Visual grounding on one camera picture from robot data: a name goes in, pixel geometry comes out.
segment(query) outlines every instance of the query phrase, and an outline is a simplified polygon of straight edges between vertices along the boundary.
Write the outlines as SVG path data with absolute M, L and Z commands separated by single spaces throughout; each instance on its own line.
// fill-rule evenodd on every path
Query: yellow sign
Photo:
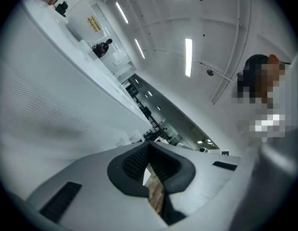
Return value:
M 90 18 L 88 17 L 87 22 L 88 22 L 88 24 L 90 24 L 90 27 L 92 28 L 92 30 L 94 32 L 101 31 L 101 28 L 99 27 L 99 24 L 97 23 L 97 21 L 95 20 L 95 18 L 93 16 L 91 16 Z

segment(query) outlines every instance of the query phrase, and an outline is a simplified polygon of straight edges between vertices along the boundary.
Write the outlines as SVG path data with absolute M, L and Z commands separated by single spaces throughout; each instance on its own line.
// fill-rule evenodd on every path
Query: white ceiling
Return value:
M 140 67 L 176 78 L 208 98 L 222 78 L 236 34 L 236 0 L 119 0 L 148 58 Z M 185 38 L 193 39 L 192 78 L 185 72 Z
M 228 80 L 221 75 L 235 80 L 253 54 L 276 54 L 282 61 L 292 60 L 298 42 L 274 2 L 118 0 L 129 20 L 126 24 L 114 5 L 116 1 L 107 0 L 106 4 L 121 24 L 122 31 L 114 29 L 116 34 L 128 39 L 121 41 L 125 48 L 129 46 L 127 52 L 137 74 L 220 148 L 222 144 L 227 148 L 242 146 L 231 112 L 229 89 L 234 85 L 227 85 Z M 191 77 L 185 76 L 185 38 L 193 39 Z M 146 59 L 142 59 L 134 39 L 138 39 Z M 215 72 L 210 77 L 207 68 L 221 75 Z

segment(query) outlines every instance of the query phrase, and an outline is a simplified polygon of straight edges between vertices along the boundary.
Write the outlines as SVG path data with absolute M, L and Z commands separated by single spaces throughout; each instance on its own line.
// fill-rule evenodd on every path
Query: black panel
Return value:
M 107 173 L 111 182 L 123 193 L 148 197 L 148 189 L 142 185 L 148 163 L 163 184 L 166 194 L 184 191 L 196 173 L 195 166 L 188 159 L 151 142 L 144 142 L 115 157 L 109 163 Z
M 223 163 L 223 162 L 214 162 L 213 163 L 214 166 L 217 166 L 217 167 L 222 167 L 222 168 L 225 168 L 225 169 L 228 169 L 228 170 L 232 170 L 232 171 L 235 171 L 237 165 L 234 165 L 234 164 L 228 164 L 228 163 Z
M 148 142 L 115 157 L 107 166 L 107 175 L 111 182 L 124 194 L 135 197 L 149 197 L 147 187 L 142 185 L 140 175 L 144 175 L 148 165 Z
M 148 166 L 148 147 L 138 150 L 123 161 L 124 172 L 132 179 L 141 182 Z
M 40 210 L 40 213 L 51 221 L 57 223 L 63 216 L 82 185 L 68 182 L 66 183 Z

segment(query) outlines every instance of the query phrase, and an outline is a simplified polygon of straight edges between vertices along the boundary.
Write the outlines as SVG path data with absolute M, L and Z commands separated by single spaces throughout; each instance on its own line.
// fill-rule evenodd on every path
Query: fluorescent light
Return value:
M 121 50 L 119 49 L 118 45 L 115 43 L 115 45 L 117 46 L 118 50 L 121 52 Z
M 107 31 L 107 33 L 110 35 L 110 33 L 108 32 L 108 30 L 106 29 L 106 27 L 104 27 L 105 28 L 105 30 Z
M 116 6 L 117 6 L 117 8 L 119 9 L 121 15 L 123 16 L 125 22 L 126 22 L 126 23 L 129 23 L 128 19 L 126 18 L 125 14 L 124 14 L 124 12 L 122 11 L 122 9 L 121 9 L 121 7 L 120 7 L 120 5 L 119 5 L 118 2 L 116 2 Z
M 186 76 L 191 77 L 193 40 L 186 39 Z
M 143 51 L 141 50 L 140 45 L 139 45 L 139 43 L 138 43 L 138 40 L 135 39 L 135 42 L 136 42 L 136 44 L 137 44 L 137 46 L 138 46 L 138 48 L 139 48 L 139 51 L 140 51 L 141 55 L 143 56 L 143 58 L 145 58 L 144 53 L 143 53 Z

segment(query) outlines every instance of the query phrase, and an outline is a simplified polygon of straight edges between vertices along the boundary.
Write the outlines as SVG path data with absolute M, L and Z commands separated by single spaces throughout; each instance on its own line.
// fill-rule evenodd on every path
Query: hand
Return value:
M 50 0 L 50 1 L 48 2 L 48 5 L 53 5 L 53 4 L 55 3 L 55 1 L 56 1 L 56 0 Z

